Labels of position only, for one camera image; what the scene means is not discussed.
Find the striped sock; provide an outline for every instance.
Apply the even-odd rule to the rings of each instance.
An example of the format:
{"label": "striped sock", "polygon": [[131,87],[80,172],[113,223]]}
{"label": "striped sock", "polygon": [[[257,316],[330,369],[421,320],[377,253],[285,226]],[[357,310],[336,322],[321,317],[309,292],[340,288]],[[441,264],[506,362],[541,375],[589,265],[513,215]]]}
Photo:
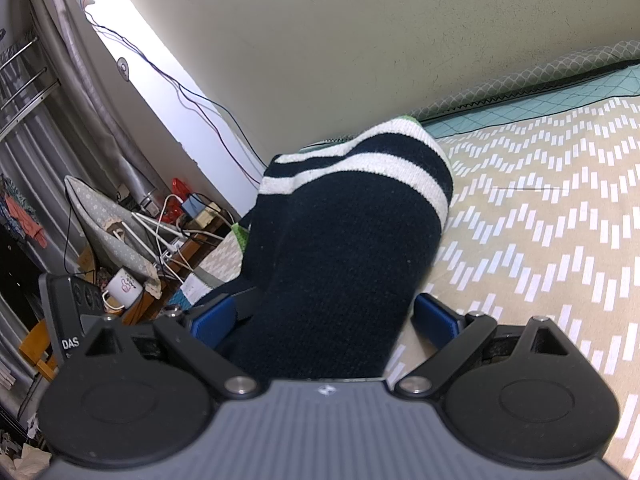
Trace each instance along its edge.
{"label": "striped sock", "polygon": [[242,261],[264,299],[230,359],[263,380],[380,376],[452,188],[446,156],[411,118],[277,157]]}

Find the wall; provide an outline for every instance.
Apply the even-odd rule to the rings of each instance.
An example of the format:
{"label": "wall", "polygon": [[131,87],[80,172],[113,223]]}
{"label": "wall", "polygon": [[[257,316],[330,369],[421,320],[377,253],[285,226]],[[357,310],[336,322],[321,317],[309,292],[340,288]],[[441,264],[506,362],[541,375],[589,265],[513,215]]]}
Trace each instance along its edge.
{"label": "wall", "polygon": [[5,30],[0,40],[0,52],[4,52],[31,28],[29,0],[0,0],[0,28]]}
{"label": "wall", "polygon": [[199,86],[238,115],[262,158],[571,50],[640,37],[640,0],[132,2]]}
{"label": "wall", "polygon": [[[49,12],[55,16],[53,5],[50,0],[44,0]],[[140,62],[137,55],[127,50],[117,43],[117,54],[114,56],[105,44],[100,40],[93,27],[88,23],[83,15],[77,0],[67,0],[70,9],[70,16],[76,26],[78,35],[81,38],[88,62],[90,63],[99,85],[104,88],[104,97],[114,111],[124,129],[130,133],[133,140],[156,168],[162,179],[170,186],[173,177],[180,178],[187,182],[192,189],[210,196],[216,202],[227,208],[236,210],[239,213],[246,212],[255,199],[255,189],[249,186],[247,192],[242,194],[242,200],[228,199],[224,190],[212,183],[212,178],[206,175],[193,160],[179,139],[170,128],[166,126],[158,112],[162,111],[167,115],[167,111],[178,108],[180,112],[186,109],[176,98],[175,90],[169,83],[164,81],[159,75],[153,72],[145,63]],[[124,81],[116,67],[114,60],[120,56],[125,56],[132,65],[130,82]],[[134,84],[135,78],[142,79],[145,84],[154,88],[155,94],[160,99],[155,102],[156,109],[152,109],[138,91]],[[172,128],[181,127],[187,135],[190,132],[188,122],[180,120],[179,116],[171,115],[170,126]]]}

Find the power cord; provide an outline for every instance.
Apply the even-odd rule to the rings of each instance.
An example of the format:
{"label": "power cord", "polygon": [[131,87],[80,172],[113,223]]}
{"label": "power cord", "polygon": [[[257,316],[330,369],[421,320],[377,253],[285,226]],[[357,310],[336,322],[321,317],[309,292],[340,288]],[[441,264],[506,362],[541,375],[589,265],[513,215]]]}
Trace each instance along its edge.
{"label": "power cord", "polygon": [[203,115],[204,119],[207,121],[208,125],[215,131],[216,135],[218,136],[220,142],[222,143],[224,149],[226,150],[226,152],[229,154],[229,156],[232,158],[232,160],[235,162],[235,164],[240,168],[240,170],[242,171],[242,173],[244,174],[245,177],[247,177],[247,179],[255,184],[260,184],[260,181],[256,180],[254,177],[251,176],[251,174],[248,173],[248,171],[244,168],[244,166],[242,166],[242,164],[240,164],[240,162],[235,158],[235,156],[233,155],[233,153],[231,153],[231,150],[229,150],[228,146],[226,145],[222,135],[220,134],[220,131],[218,130],[218,128],[216,127],[216,125],[209,119],[207,113],[203,110],[202,106],[197,102],[194,101],[192,98],[190,98],[186,92],[197,96],[205,101],[208,101],[210,103],[212,103],[215,106],[218,106],[220,108],[222,108],[225,112],[227,112],[229,114],[229,116],[233,119],[234,123],[236,124],[236,126],[238,127],[240,133],[242,134],[244,140],[247,142],[247,145],[249,146],[249,148],[251,149],[251,151],[253,152],[253,154],[258,158],[258,160],[260,160],[260,162],[264,165],[264,162],[262,161],[262,159],[260,158],[260,156],[256,153],[256,151],[254,150],[254,147],[252,146],[251,142],[249,142],[249,140],[247,139],[246,135],[244,134],[244,131],[242,130],[242,128],[240,127],[240,124],[238,123],[238,121],[236,120],[236,118],[233,116],[233,114],[231,113],[231,111],[228,110],[228,108],[224,107],[223,105],[221,105],[220,103],[213,101],[212,99],[209,99],[201,94],[198,94],[197,92],[194,92],[190,89],[188,89],[187,87],[185,87],[182,83],[180,83],[176,78],[174,78],[173,76],[167,74],[166,72],[164,72],[163,70],[161,70],[157,65],[155,65],[135,44],[133,44],[131,41],[129,41],[125,36],[121,35],[119,32],[113,30],[112,28],[109,27],[105,27],[103,25],[100,25],[99,23],[96,22],[95,18],[91,15],[90,12],[88,12],[87,10],[85,10],[84,8],[82,8],[82,10],[84,11],[84,13],[90,18],[89,23],[91,23],[91,25],[93,27],[96,28],[100,28],[101,30],[106,30],[107,32],[109,32],[110,34],[115,35],[117,38],[119,38],[123,44],[129,48],[130,50],[132,50],[133,52],[135,52],[136,54],[138,54],[151,68],[153,68],[156,72],[158,72],[162,77],[164,77],[165,79],[167,79],[168,82],[172,83],[172,85],[174,85],[174,87],[177,89],[178,92],[180,92],[180,94],[182,94],[182,96],[190,103],[192,103],[193,105],[195,105],[198,110],[200,111],[200,113]]}

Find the screw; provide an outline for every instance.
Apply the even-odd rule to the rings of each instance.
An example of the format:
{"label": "screw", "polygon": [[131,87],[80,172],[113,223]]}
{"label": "screw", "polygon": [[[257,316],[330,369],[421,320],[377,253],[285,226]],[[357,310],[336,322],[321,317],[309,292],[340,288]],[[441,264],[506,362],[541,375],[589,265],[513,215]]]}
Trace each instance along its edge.
{"label": "screw", "polygon": [[400,389],[408,394],[423,394],[431,388],[431,381],[420,375],[405,377],[400,381]]}
{"label": "screw", "polygon": [[251,377],[236,376],[225,381],[225,388],[236,395],[250,394],[257,387],[258,383]]}

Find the mug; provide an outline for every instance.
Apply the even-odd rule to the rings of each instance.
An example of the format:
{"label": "mug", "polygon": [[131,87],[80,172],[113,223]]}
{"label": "mug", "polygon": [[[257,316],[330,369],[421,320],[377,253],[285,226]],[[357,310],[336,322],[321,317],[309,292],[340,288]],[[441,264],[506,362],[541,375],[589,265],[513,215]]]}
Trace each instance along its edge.
{"label": "mug", "polygon": [[[142,285],[129,271],[122,268],[107,284],[106,290],[102,293],[102,300],[107,311],[125,310],[136,303],[142,292]],[[107,303],[107,295],[117,301],[120,306],[114,307]]]}

